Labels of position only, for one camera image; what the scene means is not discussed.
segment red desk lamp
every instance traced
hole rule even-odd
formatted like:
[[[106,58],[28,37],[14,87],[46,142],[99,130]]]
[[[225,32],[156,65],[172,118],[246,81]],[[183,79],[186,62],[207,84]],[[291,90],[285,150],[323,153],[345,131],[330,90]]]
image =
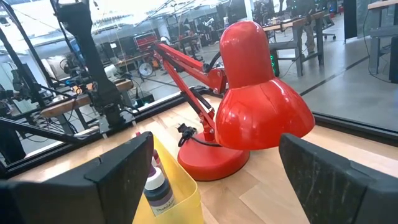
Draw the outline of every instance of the red desk lamp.
[[[178,153],[178,162],[195,180],[229,176],[247,162],[250,150],[276,147],[282,133],[302,137],[314,127],[312,113],[300,95],[274,76],[266,40],[254,22],[228,27],[220,41],[225,71],[203,68],[201,62],[165,44],[156,45],[155,56],[203,124],[204,131],[187,140]],[[211,105],[178,75],[183,70],[217,93],[225,91],[228,78],[229,90],[216,122]]]

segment wooden table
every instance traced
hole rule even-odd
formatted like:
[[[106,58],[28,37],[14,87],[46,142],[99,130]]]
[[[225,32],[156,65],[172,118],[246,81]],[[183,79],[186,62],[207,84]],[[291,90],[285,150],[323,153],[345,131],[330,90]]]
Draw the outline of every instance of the wooden table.
[[[278,42],[278,43],[271,43],[269,44],[270,50],[286,50],[286,49],[294,49],[295,50],[295,57],[294,58],[279,58],[279,60],[295,60],[296,62],[296,68],[297,68],[297,75],[302,76],[303,75],[303,67],[302,64],[304,61],[311,59],[313,57],[318,57],[319,65],[323,65],[323,35],[322,35],[322,24],[323,24],[323,16],[324,12],[317,12],[311,15],[311,19],[315,20],[315,28],[316,28],[316,33],[317,33],[317,52],[315,54],[309,55],[305,60],[302,60],[301,55],[301,47],[299,46],[299,39],[302,37],[299,37],[298,30],[303,29],[302,27],[305,26],[305,24],[308,22],[308,19],[306,17],[303,17],[301,19],[296,19],[291,22],[286,22],[286,23],[281,23],[281,24],[276,24],[273,26],[267,26],[263,27],[262,29],[267,32],[267,31],[272,31],[272,30],[285,30],[289,27],[293,28],[293,40],[292,41],[287,41],[287,42]]]
[[[144,53],[144,54],[140,54],[135,57],[132,57],[132,58],[122,60],[122,61],[116,63],[116,66],[123,67],[123,66],[129,65],[130,63],[135,62],[136,60],[146,57],[146,56],[150,56],[150,53]]]
[[[220,99],[204,96],[217,109]],[[152,131],[176,157],[179,123],[203,128],[188,103],[151,117],[107,139],[102,139],[38,166],[13,180],[41,182],[77,167],[130,140],[136,131]],[[315,126],[305,140],[353,161],[398,177],[398,148]],[[217,181],[198,182],[205,221],[210,223],[308,223],[285,174],[278,148],[254,151],[237,173]]]
[[[116,84],[116,87],[122,94],[131,88],[133,88],[133,83],[130,80],[126,80],[120,83]],[[85,106],[91,103],[90,97],[88,95],[84,94],[82,96],[79,96],[76,100],[69,100],[63,103],[60,103],[55,106],[51,106],[47,109],[44,109],[40,114],[45,117],[45,118],[53,118],[55,116],[60,116],[66,112],[69,112],[71,110],[77,109],[81,106]]]

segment bottle label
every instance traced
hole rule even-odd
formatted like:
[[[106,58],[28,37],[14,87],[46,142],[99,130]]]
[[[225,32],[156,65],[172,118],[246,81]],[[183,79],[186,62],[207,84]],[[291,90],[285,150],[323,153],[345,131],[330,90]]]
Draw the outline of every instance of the bottle label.
[[[164,204],[159,205],[159,206],[150,206],[152,208],[152,211],[154,212],[155,216],[160,215],[167,211],[168,209],[172,208],[175,205],[175,200],[174,200],[174,195],[170,197],[168,201],[166,201]]]

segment plastic bottle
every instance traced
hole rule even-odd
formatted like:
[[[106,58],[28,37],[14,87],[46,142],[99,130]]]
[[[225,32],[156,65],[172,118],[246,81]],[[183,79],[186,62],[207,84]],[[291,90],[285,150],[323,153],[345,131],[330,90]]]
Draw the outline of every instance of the plastic bottle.
[[[155,216],[164,213],[175,205],[173,190],[169,181],[164,177],[161,169],[153,165],[150,165],[144,195]]]

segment lamp arm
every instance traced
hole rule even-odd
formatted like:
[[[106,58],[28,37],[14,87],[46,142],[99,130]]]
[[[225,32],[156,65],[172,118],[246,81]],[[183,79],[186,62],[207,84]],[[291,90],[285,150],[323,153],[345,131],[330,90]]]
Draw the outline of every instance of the lamp arm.
[[[180,88],[182,96],[184,96],[190,106],[199,115],[201,124],[203,125],[205,139],[207,141],[214,141],[214,108],[210,107],[209,103],[204,103],[204,105],[209,109],[209,112],[207,112],[199,102],[199,100],[204,102],[205,99],[199,94],[195,93],[195,90],[189,89],[177,72],[185,71],[204,84],[210,87],[214,86],[214,90],[216,92],[220,92],[225,90],[226,85],[226,75],[224,71],[222,69],[212,69],[209,73],[203,73],[198,69],[202,67],[202,63],[197,62],[196,60],[191,59],[184,54],[181,55],[179,51],[176,51],[164,44],[156,44],[154,50],[155,57],[163,62],[165,69]]]
[[[201,81],[216,93],[225,91],[226,75],[222,68],[211,69],[209,72],[204,72],[206,68],[203,63],[175,50],[165,44],[156,44],[157,49],[162,50],[172,60],[183,68],[189,75]]]

